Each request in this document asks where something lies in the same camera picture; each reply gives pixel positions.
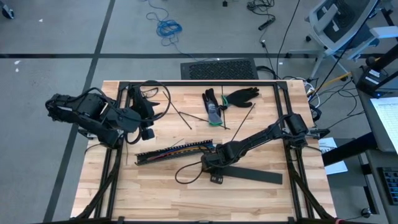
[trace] black clamp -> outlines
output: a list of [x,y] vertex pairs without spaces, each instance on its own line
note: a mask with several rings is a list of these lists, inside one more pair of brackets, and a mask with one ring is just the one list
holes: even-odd
[[223,183],[224,177],[221,174],[221,170],[220,169],[213,169],[210,172],[210,175],[211,175],[210,176],[210,181],[211,182],[216,183],[216,184],[222,184]]

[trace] black plastic strip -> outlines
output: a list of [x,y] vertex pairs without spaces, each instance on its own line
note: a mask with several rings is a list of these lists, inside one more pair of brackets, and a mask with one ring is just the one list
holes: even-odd
[[220,175],[226,175],[229,177],[256,180],[272,184],[282,184],[282,174],[278,174],[275,172],[267,172],[267,171],[247,169],[247,168],[234,167],[234,166],[224,167],[222,169],[219,169],[219,171]]
[[[211,53],[211,54],[190,54],[195,58],[277,58],[278,54],[262,53]],[[361,54],[359,58],[381,57],[383,54]],[[316,55],[292,54],[290,58],[316,58]],[[125,59],[173,59],[190,58],[185,54],[0,54],[0,58],[24,58],[24,59],[43,59],[43,58],[125,58]]]
[[77,137],[78,125],[72,125],[69,132],[69,137],[65,150],[63,152],[60,168],[58,170],[57,178],[55,179],[54,188],[51,192],[51,197],[47,209],[45,211],[43,222],[51,222],[55,213],[55,209],[58,204],[58,199],[61,194],[63,181],[65,180],[65,175],[67,174],[67,169],[69,165],[70,156],[72,155],[73,145],[75,145],[75,140]]

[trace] butcher block tabletop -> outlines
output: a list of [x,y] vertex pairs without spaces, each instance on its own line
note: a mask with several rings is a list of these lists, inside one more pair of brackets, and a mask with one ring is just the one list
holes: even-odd
[[[312,115],[308,107],[303,82],[287,80],[289,96],[294,113],[301,114],[307,127],[313,127]],[[102,90],[116,99],[119,81],[105,81]],[[253,135],[278,119],[275,95],[271,86],[221,86],[211,85],[179,85],[168,86],[171,101],[177,110],[199,118],[208,119],[201,94],[213,88],[219,104],[222,104],[221,94],[228,95],[236,90],[258,87],[260,95],[251,102],[256,105],[242,124],[235,137],[240,141]],[[142,91],[153,86],[143,86]],[[164,111],[167,98],[160,86],[155,90],[145,92],[148,100],[158,102],[155,113]],[[284,113],[286,112],[284,97],[281,90],[280,98]],[[200,161],[201,154],[179,157],[176,159],[155,162],[137,166],[135,154],[164,149],[166,147],[188,144],[204,140],[213,140],[213,144],[223,144],[232,139],[250,108],[230,106],[224,112],[225,125],[229,129],[210,126],[207,122],[182,114],[187,124],[171,106],[168,113],[154,122],[151,127],[155,138],[140,140],[134,145],[123,145],[123,154],[114,200],[113,220],[124,216],[125,220],[142,221],[287,221],[287,217],[295,217],[292,191],[282,140],[275,140],[250,150],[242,157],[236,167],[244,167],[283,175],[283,183],[271,184],[255,180],[239,179],[224,176],[223,184],[210,182],[210,174],[202,173],[192,184],[178,184],[175,181],[176,171],[188,164]],[[137,133],[129,134],[132,141]],[[309,146],[319,148],[316,139],[307,138]],[[98,144],[98,140],[90,140],[88,147]],[[100,186],[106,148],[94,146],[85,154],[81,170],[75,203],[71,217],[77,216],[90,203]],[[307,175],[308,187],[316,199],[332,216],[336,216],[328,179],[322,161],[321,152],[305,147],[302,158]],[[200,172],[201,164],[187,167],[178,174],[178,179],[187,182],[194,179]],[[298,188],[300,207],[304,217],[307,217],[304,196]],[[101,215],[106,213],[109,189],[104,195]]]

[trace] floor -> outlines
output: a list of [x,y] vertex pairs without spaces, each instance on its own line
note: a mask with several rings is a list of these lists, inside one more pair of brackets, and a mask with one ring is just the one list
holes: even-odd
[[[221,59],[252,54],[256,65],[270,66],[258,42],[261,32],[257,27],[265,18],[249,12],[247,0],[229,1],[228,7],[222,7],[221,0],[150,1],[167,8],[169,18],[181,23],[180,51],[198,57],[213,53],[217,55],[210,57]],[[317,47],[313,42],[304,41],[309,32],[304,17],[319,1],[301,1],[282,53],[289,49]],[[153,11],[148,2],[19,0],[7,3],[15,10],[16,18],[0,17],[0,100],[7,105],[0,110],[3,118],[0,204],[6,205],[0,208],[0,223],[43,221],[65,149],[70,148],[70,162],[53,215],[53,220],[66,220],[72,209],[86,140],[76,137],[70,124],[53,122],[47,116],[44,102],[55,93],[73,96],[90,86],[100,87],[103,80],[178,80],[180,63],[193,59],[179,54],[172,46],[161,46],[155,33],[156,22],[146,19],[146,14]],[[278,0],[269,10],[277,19],[263,39],[269,53],[274,55],[271,58],[274,67],[294,8],[291,0]],[[398,24],[397,13],[391,17]],[[381,14],[368,24],[373,27],[387,25]],[[395,39],[382,40],[367,53],[385,53],[395,44]],[[315,63],[313,58],[281,58],[279,62],[282,62],[279,65],[281,77],[303,78],[309,76]],[[363,59],[357,63],[343,62],[347,69],[363,63]],[[320,80],[332,65],[331,60],[322,63],[317,74]],[[343,71],[336,68],[330,79],[341,74]],[[259,77],[271,79],[262,72]],[[321,107],[323,115],[318,126],[325,128],[344,118],[353,105],[354,99],[335,95]],[[355,138],[368,131],[366,118],[359,115],[334,126],[330,136]],[[359,211],[367,207],[361,189],[332,189],[332,194],[341,218],[357,217]],[[357,220],[386,222],[382,215]]]

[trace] office chair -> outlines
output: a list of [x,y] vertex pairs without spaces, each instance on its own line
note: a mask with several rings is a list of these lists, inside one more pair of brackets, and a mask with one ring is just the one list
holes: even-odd
[[1,13],[7,19],[14,18],[14,11],[10,9],[3,1],[0,1]]
[[[386,29],[370,30],[366,24],[359,30],[377,2],[378,0],[322,1],[305,18],[305,21],[309,22],[312,28],[306,37],[306,41],[315,40],[319,44],[319,49],[290,50],[286,57],[289,58],[290,54],[317,55],[315,66],[309,78],[309,80],[313,80],[322,60],[330,57],[336,61],[335,55],[340,56],[339,54],[344,51],[351,38],[359,32],[349,49],[342,56],[345,59],[356,60],[366,47],[376,46],[379,39],[390,37],[385,35]],[[338,63],[338,65],[345,73],[348,72],[342,64]]]

